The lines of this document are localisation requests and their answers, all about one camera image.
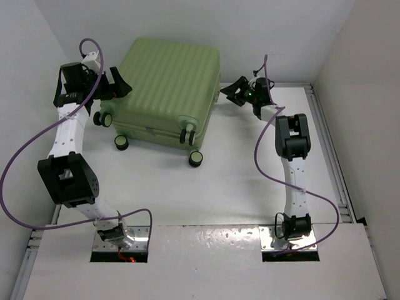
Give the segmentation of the green suitcase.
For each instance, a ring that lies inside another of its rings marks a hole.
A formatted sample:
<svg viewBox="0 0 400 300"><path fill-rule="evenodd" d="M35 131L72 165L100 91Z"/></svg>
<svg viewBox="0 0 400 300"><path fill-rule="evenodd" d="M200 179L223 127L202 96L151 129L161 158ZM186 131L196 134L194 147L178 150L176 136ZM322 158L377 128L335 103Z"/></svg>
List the green suitcase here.
<svg viewBox="0 0 400 300"><path fill-rule="evenodd" d="M139 37L118 70L132 90L122 98L101 101L93 123L114 126L114 143L121 151L130 139L137 139L185 150L189 165L200 166L200 148L219 97L219 50Z"/></svg>

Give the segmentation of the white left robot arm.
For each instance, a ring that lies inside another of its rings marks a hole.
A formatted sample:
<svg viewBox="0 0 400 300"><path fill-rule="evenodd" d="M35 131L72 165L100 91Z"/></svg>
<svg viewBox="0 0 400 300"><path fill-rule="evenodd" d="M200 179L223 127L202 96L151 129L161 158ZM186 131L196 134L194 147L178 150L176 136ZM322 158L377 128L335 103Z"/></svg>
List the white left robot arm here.
<svg viewBox="0 0 400 300"><path fill-rule="evenodd" d="M116 84L109 84L98 62L62 65L53 101L62 123L47 159L40 160L37 169L55 204L91 219L102 241L128 248L134 243L134 233L120 213L99 197L98 178L82 155L93 101L116 97L114 88L122 85L120 77Z"/></svg>

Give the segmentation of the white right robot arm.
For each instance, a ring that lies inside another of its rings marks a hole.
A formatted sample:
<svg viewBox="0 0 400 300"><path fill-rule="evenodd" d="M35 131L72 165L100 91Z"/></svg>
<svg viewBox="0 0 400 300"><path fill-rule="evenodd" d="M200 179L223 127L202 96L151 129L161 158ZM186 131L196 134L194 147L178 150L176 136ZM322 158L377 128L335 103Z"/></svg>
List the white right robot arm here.
<svg viewBox="0 0 400 300"><path fill-rule="evenodd" d="M244 76L221 89L237 106L249 103L253 114L275 128L275 150L284 169L286 201L282 213L282 233L278 239L299 239L311 232L311 217L306 204L304 166L311 150L307 116L303 113L285 116L283 108L273 103L269 80L258 77L248 81Z"/></svg>

